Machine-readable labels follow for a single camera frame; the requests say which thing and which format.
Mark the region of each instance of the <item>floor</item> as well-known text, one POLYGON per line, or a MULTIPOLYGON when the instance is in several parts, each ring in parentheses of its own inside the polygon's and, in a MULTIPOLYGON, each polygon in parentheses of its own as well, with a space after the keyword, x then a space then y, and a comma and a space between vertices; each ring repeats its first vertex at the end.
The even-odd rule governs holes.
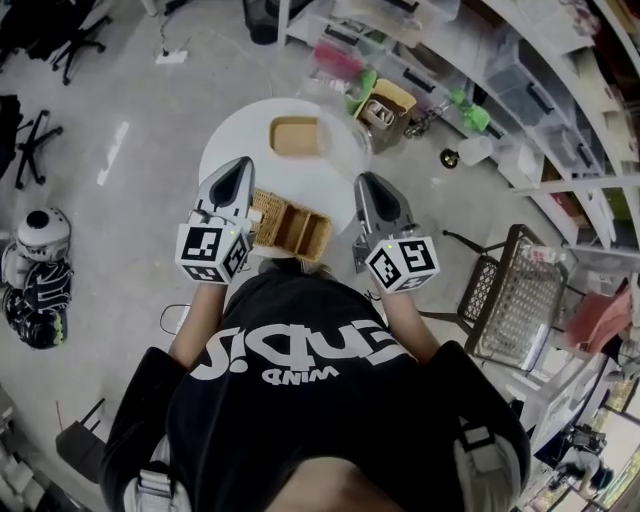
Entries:
MULTIPOLYGON (((188 302, 194 289, 174 267, 173 254, 176 226, 197 189, 200 155, 216 126, 238 108, 295 95, 308 54, 304 45, 289 44, 276 62, 275 47, 250 42, 240 1, 195 0, 164 27, 168 49, 188 49, 188 61, 158 66, 160 20, 147 17, 140 2, 124 0, 113 17, 99 37, 107 51, 81 56, 68 87, 60 73, 24 55, 9 62, 0 80, 0 94, 18 93, 28 116, 46 107, 50 125, 65 129, 42 153, 43 187, 30 183, 16 192, 15 169, 0 181, 0 229, 14 227, 34 207, 61 208, 73 225, 75 270, 67 343, 35 352, 0 321, 0 382, 41 452, 40 464, 95 511, 105 509, 98 488, 55 454, 60 423, 68 426, 105 397, 98 428, 105 436, 144 351, 168 345, 160 314, 188 302), (123 123, 128 131, 113 160, 109 151, 123 123)), ((405 193, 418 222, 436 233, 442 271, 416 294, 418 305, 432 310, 455 308, 474 262, 471 251, 437 231, 494 243, 511 224, 524 222, 547 244, 560 240, 533 203, 507 191, 493 163, 445 170, 438 154, 458 139, 436 123, 422 141, 393 148, 373 164, 405 193)), ((332 240, 326 260, 338 278, 364 291, 368 277, 356 278, 351 267, 356 234, 354 225, 332 240)), ((447 324, 429 325, 443 341, 460 339, 447 324)))

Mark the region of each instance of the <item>white round table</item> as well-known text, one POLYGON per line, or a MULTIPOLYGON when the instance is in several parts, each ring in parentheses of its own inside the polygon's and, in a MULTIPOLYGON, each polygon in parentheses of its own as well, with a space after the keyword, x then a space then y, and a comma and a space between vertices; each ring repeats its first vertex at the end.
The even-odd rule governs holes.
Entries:
MULTIPOLYGON (((333 235, 340 234, 355 215, 353 185, 324 158, 282 157, 269 145, 269 127, 276 117, 317 117, 319 113, 317 105, 292 98, 262 100, 241 108, 209 139, 200 161, 200 183, 227 162, 251 157, 256 188, 324 213, 331 218, 333 235)), ((260 248, 261 255, 283 255, 263 249, 267 248, 260 248)))

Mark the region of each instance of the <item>shelf drawer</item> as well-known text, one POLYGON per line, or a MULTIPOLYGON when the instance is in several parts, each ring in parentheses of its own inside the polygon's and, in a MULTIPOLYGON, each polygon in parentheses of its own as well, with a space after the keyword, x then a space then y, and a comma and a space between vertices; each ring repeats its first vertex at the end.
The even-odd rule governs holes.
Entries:
POLYGON ((330 45, 368 64, 374 64, 385 54, 382 44, 318 14, 310 16, 308 30, 307 44, 313 48, 330 45))
POLYGON ((525 126, 574 124, 573 98, 547 63, 520 35, 497 31, 485 70, 488 86, 525 126))
POLYGON ((411 0, 337 0, 331 16, 365 24, 411 47, 436 17, 422 2, 411 0))
POLYGON ((629 112, 609 112, 605 119, 618 158, 623 162, 640 162, 638 139, 629 112))
POLYGON ((562 166, 576 177, 601 176, 604 174, 605 160, 602 146, 595 145, 595 151, 577 127, 564 125, 549 126, 541 130, 549 149, 562 166))
POLYGON ((600 143, 600 139, 593 131, 593 128, 591 128, 591 124, 582 112, 582 109, 577 104, 575 105, 575 112, 577 136, 581 144, 586 148, 585 154, 587 158, 584 160, 590 159, 592 161, 592 165, 587 165, 587 162, 585 161, 585 165, 588 170, 587 175, 603 176, 606 172, 606 156, 604 148, 600 143))
POLYGON ((388 53, 377 63, 378 75, 390 80, 411 94, 423 110, 433 106, 432 93, 436 83, 424 72, 402 57, 388 53))
POLYGON ((494 148, 512 145, 521 138, 523 132, 520 125, 477 85, 474 87, 473 102, 491 116, 489 126, 483 135, 491 139, 494 148))

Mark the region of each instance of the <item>white helmet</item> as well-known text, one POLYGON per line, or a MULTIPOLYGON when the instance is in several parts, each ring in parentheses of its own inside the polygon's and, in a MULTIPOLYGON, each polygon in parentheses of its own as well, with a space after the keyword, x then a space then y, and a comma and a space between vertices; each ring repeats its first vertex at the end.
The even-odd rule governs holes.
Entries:
POLYGON ((71 226, 57 208, 34 210, 18 226, 20 252, 35 261, 56 261, 69 251, 71 226))

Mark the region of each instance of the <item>pink object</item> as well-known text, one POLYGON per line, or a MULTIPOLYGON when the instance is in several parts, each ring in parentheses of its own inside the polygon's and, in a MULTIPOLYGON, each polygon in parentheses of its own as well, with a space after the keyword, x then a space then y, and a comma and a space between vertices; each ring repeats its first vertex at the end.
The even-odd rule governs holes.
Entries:
POLYGON ((327 43, 316 46, 314 57, 324 71, 342 80, 354 81, 364 69, 358 59, 327 43))
POLYGON ((567 325, 567 342, 598 353, 616 334, 631 325, 631 288, 615 297, 588 293, 567 325))

